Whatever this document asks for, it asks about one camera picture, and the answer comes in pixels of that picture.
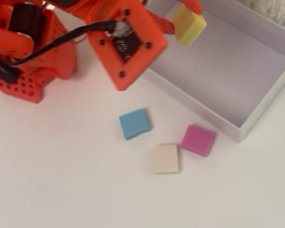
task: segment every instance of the foam cube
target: foam cube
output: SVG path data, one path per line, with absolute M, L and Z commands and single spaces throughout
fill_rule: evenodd
M 215 133 L 196 125 L 189 125 L 182 139 L 181 147 L 203 156 L 207 156 Z
M 175 12 L 171 22 L 175 27 L 175 36 L 182 45 L 191 44 L 207 26 L 202 15 L 195 14 L 182 4 Z
M 180 172 L 178 146 L 161 144 L 153 151 L 153 170 L 155 173 Z
M 146 112 L 143 108 L 121 115 L 119 121 L 123 130 L 123 135 L 127 140 L 151 129 Z

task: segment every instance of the cardboard box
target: cardboard box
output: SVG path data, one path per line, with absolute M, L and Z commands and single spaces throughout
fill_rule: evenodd
M 285 29 L 233 0 L 203 0 L 207 27 L 190 45 L 168 48 L 144 77 L 241 141 L 285 84 Z M 148 8 L 170 18 L 175 0 Z

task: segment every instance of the yellow foam cube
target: yellow foam cube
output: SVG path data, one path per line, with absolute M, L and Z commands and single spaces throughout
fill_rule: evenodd
M 182 45 L 191 44 L 206 27 L 205 19 L 182 4 L 171 19 L 175 27 L 175 36 Z

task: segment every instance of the pink foam cube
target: pink foam cube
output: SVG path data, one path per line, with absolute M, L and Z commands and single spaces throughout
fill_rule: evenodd
M 196 125 L 189 125 L 182 139 L 181 147 L 203 156 L 207 156 L 215 133 Z

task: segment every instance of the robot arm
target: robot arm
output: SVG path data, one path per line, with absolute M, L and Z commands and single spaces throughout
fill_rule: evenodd
M 180 1 L 202 13 L 199 0 Z M 53 78 L 68 79 L 75 71 L 72 39 L 82 33 L 87 32 L 118 90 L 131 85 L 168 45 L 163 33 L 174 34 L 172 23 L 150 13 L 139 0 L 45 2 L 87 26 L 67 32 L 42 0 L 0 0 L 0 89 L 33 102 L 42 99 L 42 87 Z

